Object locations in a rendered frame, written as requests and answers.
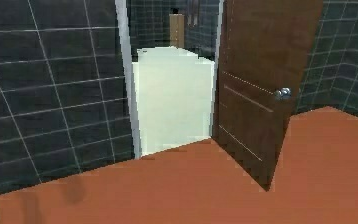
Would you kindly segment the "white bathtub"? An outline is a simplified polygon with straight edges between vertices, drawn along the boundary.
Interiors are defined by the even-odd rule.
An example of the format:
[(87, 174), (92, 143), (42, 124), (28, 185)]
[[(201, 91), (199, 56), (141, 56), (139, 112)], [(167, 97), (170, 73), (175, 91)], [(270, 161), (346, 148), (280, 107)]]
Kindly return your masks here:
[(208, 139), (215, 62), (177, 47), (137, 53), (133, 71), (141, 154)]

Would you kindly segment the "dark brown wooden room door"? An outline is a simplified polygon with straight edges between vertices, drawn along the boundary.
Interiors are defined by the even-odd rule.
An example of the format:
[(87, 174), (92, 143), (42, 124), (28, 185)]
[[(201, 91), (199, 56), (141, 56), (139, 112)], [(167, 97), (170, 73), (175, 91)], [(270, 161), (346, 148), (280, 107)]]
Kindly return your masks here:
[[(322, 10), (323, 0), (223, 0), (212, 138), (265, 191)], [(283, 87), (292, 96), (276, 100)]]

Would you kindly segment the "light wooden cabinet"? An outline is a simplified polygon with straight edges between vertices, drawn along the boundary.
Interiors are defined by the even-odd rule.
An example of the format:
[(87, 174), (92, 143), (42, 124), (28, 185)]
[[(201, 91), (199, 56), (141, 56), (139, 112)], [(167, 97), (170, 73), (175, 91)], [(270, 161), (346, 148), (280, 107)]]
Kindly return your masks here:
[(170, 45), (184, 47), (184, 16), (182, 14), (169, 15)]

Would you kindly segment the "silver round door knob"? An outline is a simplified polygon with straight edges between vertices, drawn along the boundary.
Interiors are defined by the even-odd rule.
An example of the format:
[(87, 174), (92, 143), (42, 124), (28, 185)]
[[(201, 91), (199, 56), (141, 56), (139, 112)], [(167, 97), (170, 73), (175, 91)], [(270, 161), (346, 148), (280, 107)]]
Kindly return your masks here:
[(287, 100), (292, 96), (291, 89), (288, 87), (283, 87), (274, 92), (276, 100)]

